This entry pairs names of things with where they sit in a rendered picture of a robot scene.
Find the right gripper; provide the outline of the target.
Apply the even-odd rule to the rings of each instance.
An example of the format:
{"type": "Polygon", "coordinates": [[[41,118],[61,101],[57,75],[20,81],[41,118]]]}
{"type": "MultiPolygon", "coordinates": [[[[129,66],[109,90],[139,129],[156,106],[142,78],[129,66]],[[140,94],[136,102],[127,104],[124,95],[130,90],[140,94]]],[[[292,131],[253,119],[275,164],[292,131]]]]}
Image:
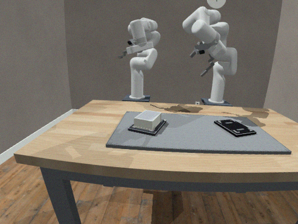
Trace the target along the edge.
{"type": "Polygon", "coordinates": [[[118,58],[123,58],[123,56],[126,55],[126,53],[129,54],[133,54],[133,53],[141,53],[142,51],[148,50],[153,48],[153,43],[152,42],[143,42],[143,43],[139,43],[139,44],[135,44],[131,47],[126,48],[126,51],[123,51],[123,55],[118,56],[118,58]]]}

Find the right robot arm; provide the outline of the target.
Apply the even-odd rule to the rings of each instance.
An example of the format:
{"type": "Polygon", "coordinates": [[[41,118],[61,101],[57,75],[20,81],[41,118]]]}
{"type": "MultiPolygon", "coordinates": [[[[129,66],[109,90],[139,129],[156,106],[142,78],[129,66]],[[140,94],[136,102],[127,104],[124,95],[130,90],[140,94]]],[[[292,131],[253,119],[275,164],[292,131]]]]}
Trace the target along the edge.
{"type": "MultiPolygon", "coordinates": [[[[133,46],[143,42],[152,42],[155,47],[159,40],[160,34],[156,31],[158,25],[155,21],[141,18],[130,22],[128,32],[133,35],[133,39],[129,39],[128,44],[133,46]],[[147,41],[149,39],[149,41],[147,41]]],[[[157,58],[156,49],[148,49],[137,54],[130,60],[131,68],[131,99],[144,99],[143,85],[144,75],[141,70],[150,70],[157,58]]]]}

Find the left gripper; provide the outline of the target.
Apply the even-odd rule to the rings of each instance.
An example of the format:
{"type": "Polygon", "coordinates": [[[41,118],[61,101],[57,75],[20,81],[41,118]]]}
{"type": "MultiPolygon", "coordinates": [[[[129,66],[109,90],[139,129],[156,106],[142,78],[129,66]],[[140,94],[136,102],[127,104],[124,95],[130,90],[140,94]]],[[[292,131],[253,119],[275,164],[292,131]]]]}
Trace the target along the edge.
{"type": "MultiPolygon", "coordinates": [[[[210,53],[209,56],[210,56],[210,59],[208,60],[210,66],[205,69],[201,74],[200,76],[203,77],[207,72],[208,70],[210,70],[213,66],[214,66],[214,62],[213,60],[214,59],[219,59],[220,57],[222,57],[227,49],[226,47],[224,46],[224,44],[220,41],[220,37],[219,37],[219,41],[217,42],[218,44],[217,45],[213,45],[211,46],[209,49],[207,49],[207,51],[210,53]]],[[[200,44],[205,44],[202,40],[201,42],[198,42],[197,43],[198,45],[200,44]]],[[[194,55],[196,54],[195,51],[193,51],[191,54],[190,54],[190,57],[192,58],[194,55]]]]}

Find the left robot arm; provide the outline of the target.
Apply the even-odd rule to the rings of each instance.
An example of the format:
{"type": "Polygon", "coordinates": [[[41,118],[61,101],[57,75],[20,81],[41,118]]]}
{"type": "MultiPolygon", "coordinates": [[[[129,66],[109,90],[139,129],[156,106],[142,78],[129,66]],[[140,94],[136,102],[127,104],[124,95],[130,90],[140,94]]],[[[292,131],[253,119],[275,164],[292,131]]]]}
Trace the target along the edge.
{"type": "Polygon", "coordinates": [[[217,45],[219,37],[227,49],[226,53],[218,59],[220,61],[215,62],[213,66],[212,91],[211,98],[208,101],[217,104],[224,103],[225,78],[223,75],[235,75],[237,71],[237,51],[235,48],[227,48],[226,45],[229,25],[226,22],[219,22],[220,19],[219,11],[200,7],[186,18],[182,24],[187,33],[194,34],[205,43],[194,46],[197,55],[204,54],[206,49],[217,45]]]}

